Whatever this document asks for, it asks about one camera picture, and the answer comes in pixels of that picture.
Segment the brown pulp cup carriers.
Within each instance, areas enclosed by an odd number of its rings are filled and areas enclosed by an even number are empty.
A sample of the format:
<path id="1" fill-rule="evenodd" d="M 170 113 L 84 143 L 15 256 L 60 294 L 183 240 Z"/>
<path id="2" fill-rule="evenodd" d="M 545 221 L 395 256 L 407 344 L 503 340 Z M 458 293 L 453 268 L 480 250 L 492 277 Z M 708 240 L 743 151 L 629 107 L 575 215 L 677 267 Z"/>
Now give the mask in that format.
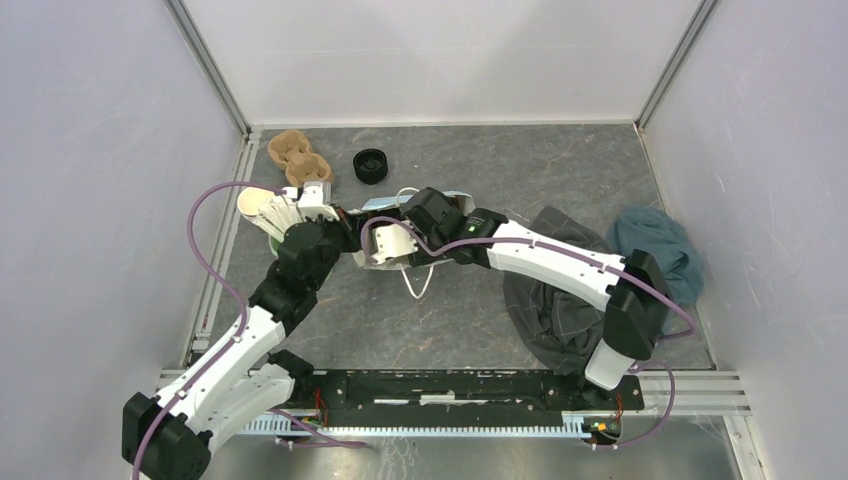
<path id="1" fill-rule="evenodd" d="M 334 172 L 329 163 L 313 151 L 306 134 L 301 130 L 285 130 L 268 143 L 272 162 L 283 171 L 291 186 L 303 187 L 310 181 L 332 184 Z"/>

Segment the light blue paper bag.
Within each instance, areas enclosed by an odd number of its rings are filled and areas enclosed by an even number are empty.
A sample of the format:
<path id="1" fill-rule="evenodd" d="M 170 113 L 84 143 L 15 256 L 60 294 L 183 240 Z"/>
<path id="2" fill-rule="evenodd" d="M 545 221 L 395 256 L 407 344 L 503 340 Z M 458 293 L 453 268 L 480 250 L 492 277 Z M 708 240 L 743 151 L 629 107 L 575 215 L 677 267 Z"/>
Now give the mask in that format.
<path id="1" fill-rule="evenodd" d="M 400 207 L 411 200 L 418 191 L 418 188 L 404 187 L 393 197 L 372 198 L 361 209 L 356 210 L 356 213 L 363 213 L 366 218 L 370 216 L 399 218 Z M 369 239 L 372 258 L 369 260 L 361 250 L 354 252 L 352 257 L 356 265 L 369 270 L 399 271 L 407 290 L 416 300 L 421 299 L 426 293 L 435 266 L 450 261 L 444 256 L 429 256 L 408 232 L 392 223 L 374 226 L 370 230 Z M 421 289 L 416 291 L 409 279 L 408 271 L 418 267 L 428 267 L 428 274 Z"/>

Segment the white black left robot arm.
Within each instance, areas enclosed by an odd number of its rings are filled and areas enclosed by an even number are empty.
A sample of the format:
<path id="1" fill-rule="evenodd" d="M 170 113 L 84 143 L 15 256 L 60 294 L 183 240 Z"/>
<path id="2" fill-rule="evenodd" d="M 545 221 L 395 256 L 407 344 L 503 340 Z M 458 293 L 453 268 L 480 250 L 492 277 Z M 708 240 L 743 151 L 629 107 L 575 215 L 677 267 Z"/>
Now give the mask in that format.
<path id="1" fill-rule="evenodd" d="M 199 479 L 251 421 L 284 402 L 297 408 L 312 399 L 313 379 L 271 350 L 315 308 L 340 257 L 361 251 L 367 219 L 337 209 L 289 226 L 229 332 L 155 395 L 126 402 L 121 453 L 132 478 Z"/>

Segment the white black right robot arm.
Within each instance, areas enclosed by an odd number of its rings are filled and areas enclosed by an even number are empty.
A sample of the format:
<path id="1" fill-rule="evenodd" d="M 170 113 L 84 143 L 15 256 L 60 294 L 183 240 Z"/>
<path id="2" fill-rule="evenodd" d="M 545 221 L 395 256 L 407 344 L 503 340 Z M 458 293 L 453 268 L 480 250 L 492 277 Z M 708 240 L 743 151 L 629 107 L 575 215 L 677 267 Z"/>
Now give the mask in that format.
<path id="1" fill-rule="evenodd" d="M 606 406 L 623 378 L 651 358 L 676 308 L 645 251 L 614 254 L 575 227 L 558 240 L 433 188 L 404 188 L 394 206 L 409 259 L 503 272 L 509 315 L 531 344 L 556 353 L 550 369 L 581 376 L 578 396 L 591 408 Z"/>

